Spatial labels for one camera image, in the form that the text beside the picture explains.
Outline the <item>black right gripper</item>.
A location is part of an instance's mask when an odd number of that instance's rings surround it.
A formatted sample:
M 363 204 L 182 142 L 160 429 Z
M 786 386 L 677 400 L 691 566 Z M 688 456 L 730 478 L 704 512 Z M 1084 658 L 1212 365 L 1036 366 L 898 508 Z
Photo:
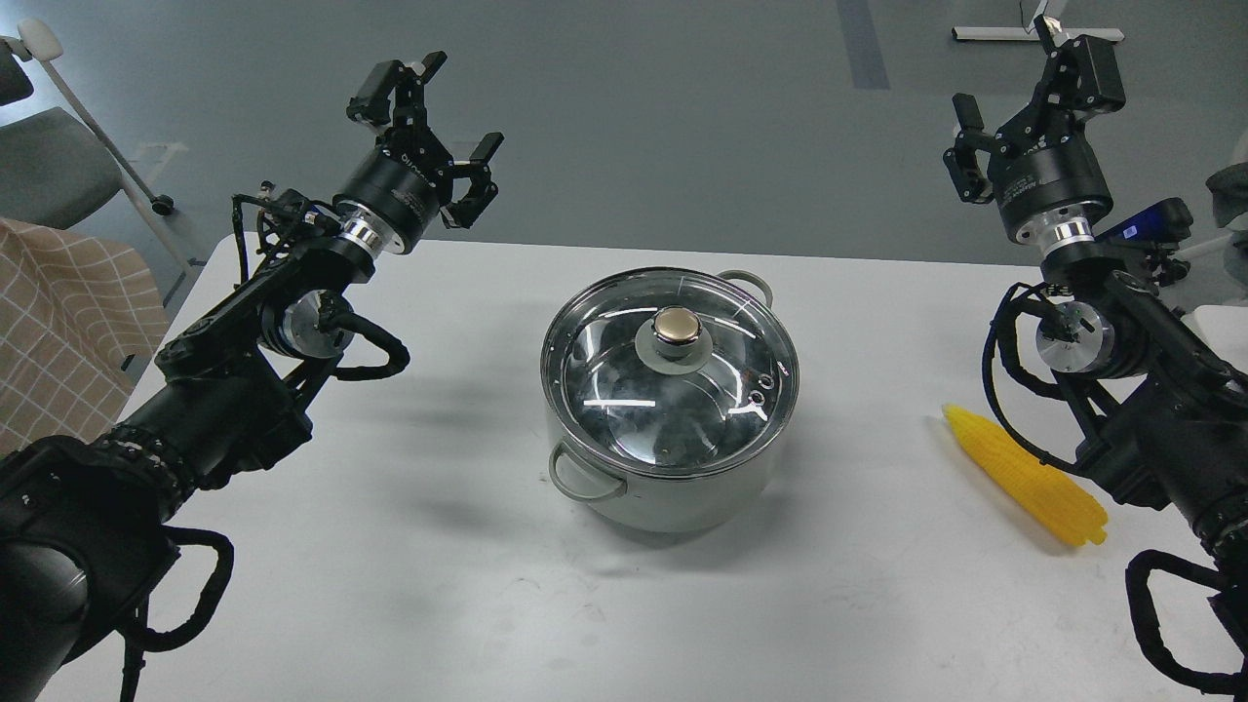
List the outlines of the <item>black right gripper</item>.
M 1104 172 L 1085 135 L 1083 122 L 1126 106 L 1114 45 L 1088 34 L 1070 37 L 1057 19 L 1033 19 L 1047 54 L 1033 106 L 985 132 L 977 99 L 953 94 L 953 146 L 942 155 L 962 204 L 990 204 L 1013 244 L 1025 244 L 1025 225 L 1043 214 L 1078 206 L 1094 225 L 1112 209 Z M 987 176 L 978 154 L 988 154 Z

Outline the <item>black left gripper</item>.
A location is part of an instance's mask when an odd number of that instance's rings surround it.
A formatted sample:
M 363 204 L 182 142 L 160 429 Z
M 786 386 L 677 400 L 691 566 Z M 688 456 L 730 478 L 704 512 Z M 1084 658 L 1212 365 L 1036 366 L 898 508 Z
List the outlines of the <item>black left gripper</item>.
M 378 146 L 331 209 L 339 236 L 369 256 L 413 252 L 437 217 L 446 229 L 470 229 L 498 194 L 490 159 L 504 134 L 487 132 L 467 160 L 451 157 L 431 134 L 426 87 L 448 57 L 431 52 L 419 62 L 378 62 L 347 102 L 347 117 L 369 129 Z

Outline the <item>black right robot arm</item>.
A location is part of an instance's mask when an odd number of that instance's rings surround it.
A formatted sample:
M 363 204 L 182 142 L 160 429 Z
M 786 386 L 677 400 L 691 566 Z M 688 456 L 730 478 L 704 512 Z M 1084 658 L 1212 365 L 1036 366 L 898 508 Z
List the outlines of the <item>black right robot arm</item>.
M 1070 408 L 1083 440 L 1066 461 L 1007 433 L 1043 465 L 1096 483 L 1119 505 L 1174 506 L 1211 567 L 1146 550 L 1126 568 L 1134 636 L 1149 665 L 1204 695 L 1246 698 L 1246 672 L 1213 675 L 1178 662 L 1159 635 L 1149 577 L 1162 572 L 1208 588 L 1211 607 L 1246 648 L 1246 373 L 1218 356 L 1163 299 L 1189 264 L 1181 197 L 1159 200 L 1096 232 L 1112 209 L 1086 124 L 1124 106 L 1114 45 L 1065 31 L 1035 10 L 1045 52 L 1033 97 L 997 129 L 977 99 L 955 94 L 958 130 L 943 152 L 963 204 L 995 204 L 1012 244 L 1041 254 L 1042 280 L 1017 284 L 993 312 L 981 361 L 993 416 L 993 363 L 1038 397 Z

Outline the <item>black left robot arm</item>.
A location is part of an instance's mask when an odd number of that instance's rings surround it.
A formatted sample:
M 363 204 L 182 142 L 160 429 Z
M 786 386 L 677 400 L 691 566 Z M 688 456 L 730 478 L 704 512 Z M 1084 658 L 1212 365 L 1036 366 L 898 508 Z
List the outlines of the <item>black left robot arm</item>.
M 353 311 L 347 289 L 381 254 L 411 254 L 433 219 L 469 229 L 494 200 L 489 132 L 458 160 L 432 132 L 426 87 L 446 62 L 378 62 L 346 107 L 374 147 L 329 204 L 290 190 L 253 205 L 262 262 L 156 355 L 163 386 L 92 443 L 44 437 L 2 458 L 2 698 L 34 701 L 62 665 L 119 635 L 121 700 L 144 655 L 191 643 L 221 605 L 235 547 L 177 527 L 197 490 L 272 468 L 308 443 L 329 378 L 401 373 L 401 339 Z

